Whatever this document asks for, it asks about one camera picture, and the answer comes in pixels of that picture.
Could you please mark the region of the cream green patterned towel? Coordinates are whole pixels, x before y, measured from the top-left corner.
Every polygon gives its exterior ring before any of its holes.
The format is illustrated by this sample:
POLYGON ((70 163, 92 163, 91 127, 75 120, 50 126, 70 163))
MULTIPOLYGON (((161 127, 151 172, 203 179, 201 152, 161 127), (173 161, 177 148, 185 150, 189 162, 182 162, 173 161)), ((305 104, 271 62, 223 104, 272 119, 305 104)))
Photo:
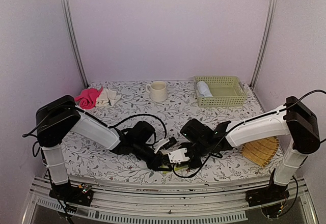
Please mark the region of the cream green patterned towel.
POLYGON ((188 169, 189 166, 188 164, 176 164, 176 165, 163 165, 162 167, 160 167, 158 169, 159 172, 161 172, 162 174, 167 174, 167 173, 172 173, 173 171, 181 171, 181 170, 185 170, 188 169))

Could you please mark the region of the light blue towel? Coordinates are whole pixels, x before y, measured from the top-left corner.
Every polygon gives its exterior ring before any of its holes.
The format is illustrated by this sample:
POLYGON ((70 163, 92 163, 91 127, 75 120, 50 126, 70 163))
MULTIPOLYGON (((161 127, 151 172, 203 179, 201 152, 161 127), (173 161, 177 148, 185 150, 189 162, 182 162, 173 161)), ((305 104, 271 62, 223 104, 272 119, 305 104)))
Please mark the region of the light blue towel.
POLYGON ((200 96, 202 96, 202 97, 212 97, 213 96, 206 82, 199 81, 199 82, 197 82, 196 86, 197 86, 200 96))

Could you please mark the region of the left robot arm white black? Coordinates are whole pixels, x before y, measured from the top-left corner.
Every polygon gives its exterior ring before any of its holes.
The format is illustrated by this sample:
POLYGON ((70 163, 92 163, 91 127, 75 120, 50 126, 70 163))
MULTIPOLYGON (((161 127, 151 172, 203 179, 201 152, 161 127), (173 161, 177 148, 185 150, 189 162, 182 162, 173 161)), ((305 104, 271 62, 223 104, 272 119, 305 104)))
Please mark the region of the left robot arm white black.
POLYGON ((36 137, 50 176, 49 195, 64 203, 90 206, 94 194, 85 185, 71 185, 61 147, 62 140, 70 132, 84 136, 117 155, 133 154, 153 171, 164 169, 164 156, 147 144, 151 137, 155 137, 155 129, 145 121, 119 130, 117 126, 109 126, 77 107, 73 97, 66 95, 38 109, 36 123, 36 137))

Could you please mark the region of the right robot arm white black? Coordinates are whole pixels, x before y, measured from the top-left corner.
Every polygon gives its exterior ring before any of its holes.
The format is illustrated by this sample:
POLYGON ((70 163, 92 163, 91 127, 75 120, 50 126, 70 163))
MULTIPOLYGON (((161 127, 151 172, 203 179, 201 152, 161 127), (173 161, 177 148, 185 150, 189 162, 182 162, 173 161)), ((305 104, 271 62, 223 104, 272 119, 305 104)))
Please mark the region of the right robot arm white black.
POLYGON ((171 163, 200 162, 201 157, 220 151, 230 150, 247 143, 262 143, 258 153, 265 156, 271 148, 264 139, 289 135, 291 144, 283 161, 276 167, 267 187, 246 192, 249 206, 258 206, 289 197, 288 183, 309 154, 320 148, 317 116, 294 96, 285 104, 243 121, 226 121, 215 129, 202 124, 197 119, 189 120, 180 130, 188 139, 182 143, 177 153, 170 156, 171 163))

